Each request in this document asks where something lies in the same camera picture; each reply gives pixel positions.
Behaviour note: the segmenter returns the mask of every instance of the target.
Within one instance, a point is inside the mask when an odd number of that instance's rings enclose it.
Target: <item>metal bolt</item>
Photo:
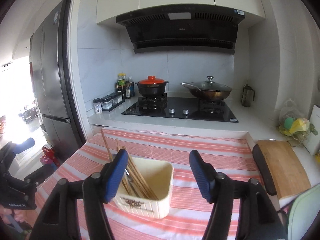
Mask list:
[[[59,185],[64,185],[67,183],[67,179],[59,179],[58,183]]]
[[[101,174],[99,172],[95,172],[94,174],[91,175],[92,178],[98,179],[100,178]]]
[[[250,179],[250,182],[254,185],[258,185],[259,184],[259,181],[256,179],[256,178],[251,178]]]
[[[226,177],[226,175],[223,172],[218,172],[217,173],[217,178],[218,179],[224,179]]]

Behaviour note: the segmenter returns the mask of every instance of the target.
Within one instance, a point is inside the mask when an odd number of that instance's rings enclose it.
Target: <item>red and white striped cloth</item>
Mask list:
[[[136,157],[165,160],[172,163],[173,192],[169,215],[153,219],[128,214],[114,202],[105,204],[106,214],[116,240],[202,239],[213,204],[202,198],[189,166],[189,152],[197,149],[205,162],[219,172],[236,180],[248,181],[260,174],[244,139],[204,138],[166,135],[154,132],[137,132],[104,128],[112,153],[116,153],[116,138],[120,147]],[[100,171],[109,161],[101,133],[73,154],[39,189],[36,194],[39,213],[48,195],[61,178],[77,181]],[[79,225],[82,239],[89,239],[84,217],[83,201],[78,200]],[[239,200],[234,200],[228,240],[235,239],[239,217]]]

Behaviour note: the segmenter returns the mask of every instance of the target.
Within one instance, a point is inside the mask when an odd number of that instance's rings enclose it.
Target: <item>red pot lid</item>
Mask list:
[[[140,84],[161,84],[164,80],[161,78],[156,78],[156,76],[148,76],[148,79],[141,80]]]

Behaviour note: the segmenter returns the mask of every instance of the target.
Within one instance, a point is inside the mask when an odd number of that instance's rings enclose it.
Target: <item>black range hood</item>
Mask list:
[[[162,5],[121,14],[135,53],[204,50],[235,53],[244,12],[204,4]]]

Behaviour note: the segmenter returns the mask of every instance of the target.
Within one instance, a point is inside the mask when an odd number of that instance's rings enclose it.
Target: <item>cream plastic container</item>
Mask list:
[[[113,201],[123,211],[151,218],[168,215],[172,196],[173,166],[166,161],[133,157],[133,160],[159,200],[145,199],[127,194],[122,183]]]

